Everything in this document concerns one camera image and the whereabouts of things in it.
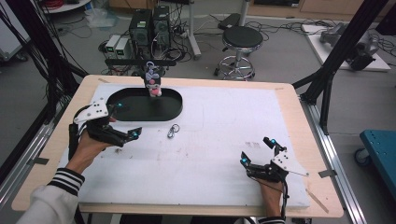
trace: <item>human hand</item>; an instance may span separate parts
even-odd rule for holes
[[[65,168],[82,174],[92,164],[93,159],[106,147],[111,147],[111,145],[91,139],[88,132],[84,130],[81,134],[76,153]]]
[[[279,201],[283,191],[283,184],[263,179],[257,179],[257,181],[260,183],[262,201],[264,202],[267,216],[280,217]]]

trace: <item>blue cart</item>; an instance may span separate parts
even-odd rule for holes
[[[396,131],[366,130],[361,133],[365,148],[355,152],[360,166],[374,163],[396,200]]]

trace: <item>key ring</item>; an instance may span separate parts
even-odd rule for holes
[[[180,130],[180,126],[177,124],[172,125],[171,129],[168,132],[168,138],[173,138],[175,136],[175,133],[177,133]]]

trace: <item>round stool seat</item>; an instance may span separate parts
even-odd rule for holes
[[[233,26],[223,33],[223,43],[229,49],[251,52],[262,46],[262,34],[250,27]]]

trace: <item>stool base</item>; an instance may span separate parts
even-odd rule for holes
[[[215,75],[223,74],[223,79],[244,79],[252,78],[255,76],[253,64],[246,58],[237,56],[228,56],[221,60],[218,68],[215,70]]]

